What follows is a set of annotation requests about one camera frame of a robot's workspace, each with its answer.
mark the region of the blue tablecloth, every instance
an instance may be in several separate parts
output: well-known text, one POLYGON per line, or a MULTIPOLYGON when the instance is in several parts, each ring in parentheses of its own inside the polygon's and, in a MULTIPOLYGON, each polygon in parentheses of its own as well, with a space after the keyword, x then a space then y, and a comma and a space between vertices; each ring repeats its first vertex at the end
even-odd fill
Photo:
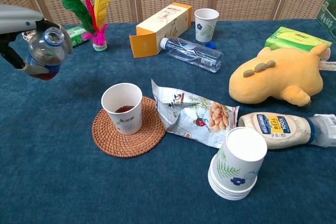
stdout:
MULTIPOLYGON (((136 24, 111 24, 108 50, 90 42, 74 49, 59 74, 44 82, 13 69, 0 71, 0 223, 335 223, 336 148, 297 146, 269 151, 251 193, 229 201, 210 188, 207 171, 217 149, 166 134, 148 153, 117 158, 92 140, 100 98, 119 82, 153 97, 151 79, 225 105, 239 116, 256 111, 298 116, 335 113, 335 72, 322 71, 323 91, 299 108, 268 99, 244 105, 228 95, 232 72, 256 56, 285 26, 330 40, 316 20, 218 22, 213 40, 224 57, 218 73, 164 52, 134 59, 136 24)), ((182 36, 195 40, 194 24, 182 36)), ((21 36, 12 43, 22 56, 21 36)), ((331 61, 336 61, 332 46, 331 61)))

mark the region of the blue bottle cap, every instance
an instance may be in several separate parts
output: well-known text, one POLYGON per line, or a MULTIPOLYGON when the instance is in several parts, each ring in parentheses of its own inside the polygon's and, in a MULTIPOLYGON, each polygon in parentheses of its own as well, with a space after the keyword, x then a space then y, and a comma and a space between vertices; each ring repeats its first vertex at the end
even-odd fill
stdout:
POLYGON ((211 49, 216 49, 216 45, 212 41, 205 43, 205 46, 211 49))

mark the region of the bottle cap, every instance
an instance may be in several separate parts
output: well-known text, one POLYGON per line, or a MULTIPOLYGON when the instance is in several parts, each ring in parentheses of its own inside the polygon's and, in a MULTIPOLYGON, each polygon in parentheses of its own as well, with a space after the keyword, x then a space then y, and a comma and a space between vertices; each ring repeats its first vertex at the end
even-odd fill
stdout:
POLYGON ((56 27, 49 27, 43 32, 43 40, 51 47, 59 47, 64 41, 64 34, 56 27))
POLYGON ((212 41, 205 43, 205 46, 211 49, 216 49, 216 45, 212 41))
POLYGON ((169 40, 168 38, 163 38, 163 39, 161 39, 160 47, 161 47, 162 49, 165 49, 165 47, 166 47, 166 43, 167 43, 168 40, 169 40))
POLYGON ((321 58, 321 60, 326 61, 326 60, 329 60, 330 55, 331 55, 331 50, 330 50, 330 47, 328 47, 328 48, 326 49, 326 51, 324 51, 324 52, 320 55, 320 58, 321 58))

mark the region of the cup with blue flower print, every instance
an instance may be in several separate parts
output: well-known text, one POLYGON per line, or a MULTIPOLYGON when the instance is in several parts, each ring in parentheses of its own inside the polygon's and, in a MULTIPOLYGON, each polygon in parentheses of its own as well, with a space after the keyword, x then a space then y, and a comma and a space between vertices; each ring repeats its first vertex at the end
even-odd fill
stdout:
POLYGON ((199 42, 212 40, 218 17, 219 13, 214 9, 202 8, 195 11, 196 40, 199 42))
POLYGON ((247 127, 229 131, 211 165, 213 180, 231 195, 251 190, 267 153, 263 136, 247 127))

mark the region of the plastic bottle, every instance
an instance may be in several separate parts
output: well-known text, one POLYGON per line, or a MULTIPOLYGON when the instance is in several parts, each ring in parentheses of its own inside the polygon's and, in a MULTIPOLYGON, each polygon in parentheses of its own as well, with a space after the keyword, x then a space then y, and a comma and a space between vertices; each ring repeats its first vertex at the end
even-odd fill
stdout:
POLYGON ((63 41, 64 34, 56 27, 50 27, 43 33, 36 33, 29 40, 28 64, 44 66, 49 69, 49 73, 33 74, 32 77, 47 81, 57 75, 68 54, 63 41))
POLYGON ((168 55, 208 71, 217 72, 221 67, 220 51, 181 38, 163 38, 160 46, 168 55))
POLYGON ((315 115, 301 118, 269 112, 256 112, 239 118, 238 126, 258 131, 268 149, 280 149, 299 144, 336 147, 336 116, 315 115))

